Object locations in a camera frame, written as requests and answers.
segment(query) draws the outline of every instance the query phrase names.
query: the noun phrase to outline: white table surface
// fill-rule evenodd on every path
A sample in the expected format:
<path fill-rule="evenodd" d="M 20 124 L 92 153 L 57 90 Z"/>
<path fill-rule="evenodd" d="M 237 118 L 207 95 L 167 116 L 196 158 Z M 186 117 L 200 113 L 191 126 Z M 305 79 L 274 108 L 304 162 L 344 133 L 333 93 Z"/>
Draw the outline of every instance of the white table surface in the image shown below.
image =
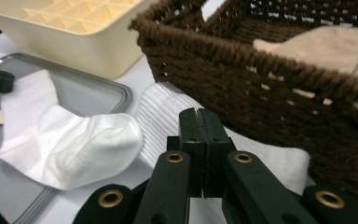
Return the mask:
<path fill-rule="evenodd" d="M 222 1 L 223 0 L 209 1 L 203 9 L 204 17 L 207 18 L 211 15 L 214 10 L 221 5 Z M 4 34 L 0 34 L 0 58 L 18 52 L 21 52 L 21 50 L 18 49 Z M 128 109 L 128 113 L 136 115 L 142 93 L 147 87 L 154 83 L 146 57 L 143 56 L 123 76 L 113 80 L 131 88 L 133 99 Z M 130 166 L 130 168 L 120 175 L 77 189 L 58 191 L 57 195 L 45 206 L 43 211 L 34 220 L 34 223 L 72 223 L 80 207 L 96 189 L 108 184 L 124 185 L 132 189 L 150 177 L 151 173 L 152 169 L 138 159 Z M 197 217 L 197 213 L 193 213 L 190 216 L 193 220 L 201 218 Z"/>

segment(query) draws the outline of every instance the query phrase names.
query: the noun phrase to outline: brass grommet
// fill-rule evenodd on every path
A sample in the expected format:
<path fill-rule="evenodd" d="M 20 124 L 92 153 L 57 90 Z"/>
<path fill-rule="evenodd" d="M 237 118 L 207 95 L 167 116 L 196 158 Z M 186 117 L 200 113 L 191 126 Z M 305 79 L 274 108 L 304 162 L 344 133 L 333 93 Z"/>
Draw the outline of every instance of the brass grommet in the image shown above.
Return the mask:
<path fill-rule="evenodd" d="M 172 153 L 167 156 L 167 160 L 170 162 L 181 162 L 183 160 L 183 156 L 178 153 Z"/>
<path fill-rule="evenodd" d="M 234 156 L 235 160 L 238 162 L 242 162 L 242 163 L 248 163 L 251 162 L 253 159 L 251 156 L 249 156 L 246 153 L 240 153 L 240 154 L 236 154 Z"/>
<path fill-rule="evenodd" d="M 345 207 L 344 200 L 342 200 L 341 197 L 331 191 L 319 190 L 315 193 L 315 195 L 316 199 L 318 199 L 319 202 L 326 206 L 336 209 Z"/>
<path fill-rule="evenodd" d="M 117 198 L 113 201 L 107 201 L 106 197 L 109 195 L 116 195 Z M 98 204 L 101 207 L 109 208 L 109 207 L 114 207 L 114 206 L 120 204 L 121 201 L 123 201 L 123 194 L 121 193 L 121 191 L 118 189 L 109 189 L 109 190 L 105 191 L 103 194 L 101 194 L 101 196 L 98 200 Z"/>

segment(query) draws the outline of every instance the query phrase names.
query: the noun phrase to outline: white cloth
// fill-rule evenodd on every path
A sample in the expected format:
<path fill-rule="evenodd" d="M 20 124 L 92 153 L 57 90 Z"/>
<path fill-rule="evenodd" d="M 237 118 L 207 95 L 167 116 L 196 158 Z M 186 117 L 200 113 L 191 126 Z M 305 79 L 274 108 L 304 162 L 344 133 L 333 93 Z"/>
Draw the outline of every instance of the white cloth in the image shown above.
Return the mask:
<path fill-rule="evenodd" d="M 257 39 L 254 47 L 347 75 L 358 66 L 358 28 L 322 26 L 282 44 Z"/>
<path fill-rule="evenodd" d="M 154 167 L 158 156 L 166 151 L 167 136 L 178 135 L 179 113 L 201 105 L 169 83 L 157 83 L 142 96 L 137 120 L 144 133 L 141 159 Z M 254 153 L 288 189 L 302 194 L 310 156 L 296 148 L 273 147 L 258 143 L 228 129 L 237 150 Z M 220 199 L 191 199 L 190 222 L 194 224 L 226 223 Z"/>
<path fill-rule="evenodd" d="M 125 170 L 143 145 L 127 114 L 81 118 L 58 105 L 47 71 L 16 80 L 2 96 L 5 114 L 0 159 L 33 180 L 72 189 Z"/>

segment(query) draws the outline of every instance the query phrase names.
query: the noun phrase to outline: striped white cloth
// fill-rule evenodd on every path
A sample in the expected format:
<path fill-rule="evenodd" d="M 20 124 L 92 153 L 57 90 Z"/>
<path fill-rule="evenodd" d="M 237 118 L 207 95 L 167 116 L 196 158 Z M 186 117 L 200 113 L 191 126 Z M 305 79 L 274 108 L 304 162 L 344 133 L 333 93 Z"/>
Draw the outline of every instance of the striped white cloth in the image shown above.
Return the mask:
<path fill-rule="evenodd" d="M 179 113 L 202 106 L 169 83 L 156 83 L 142 96 L 137 120 L 144 134 L 140 157 L 154 167 L 158 156 L 166 151 L 167 136 L 178 135 Z M 297 148 L 273 147 L 258 143 L 226 129 L 237 150 L 254 153 L 275 174 L 283 185 L 302 194 L 307 179 L 310 156 Z M 189 223 L 226 223 L 220 199 L 191 199 Z"/>

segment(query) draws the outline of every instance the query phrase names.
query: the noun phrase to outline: basket rim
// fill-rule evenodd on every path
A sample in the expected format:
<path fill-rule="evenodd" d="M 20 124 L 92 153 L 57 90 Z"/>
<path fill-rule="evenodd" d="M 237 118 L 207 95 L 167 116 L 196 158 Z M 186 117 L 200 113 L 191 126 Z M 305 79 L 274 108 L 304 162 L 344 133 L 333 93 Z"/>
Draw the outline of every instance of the basket rim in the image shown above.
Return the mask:
<path fill-rule="evenodd" d="M 328 86 L 328 91 L 334 93 L 331 95 L 332 98 L 358 102 L 358 77 L 299 63 L 265 51 L 256 50 L 251 45 L 229 41 L 202 32 L 195 32 L 191 29 L 176 28 L 162 22 L 156 23 L 152 20 L 153 15 L 159 10 L 178 4 L 178 2 L 185 1 L 163 0 L 153 4 L 147 11 L 138 14 L 132 20 L 130 28 L 137 31 L 139 35 L 156 40 L 160 44 L 196 51 L 200 55 L 214 55 L 213 60 L 216 62 L 234 65 L 243 65 L 245 63 L 246 66 L 256 67 L 257 73 L 259 73 L 258 70 L 260 69 L 264 75 L 272 72 L 274 75 L 284 76 L 291 84 L 304 86 L 306 91 L 326 91 L 323 88 Z"/>

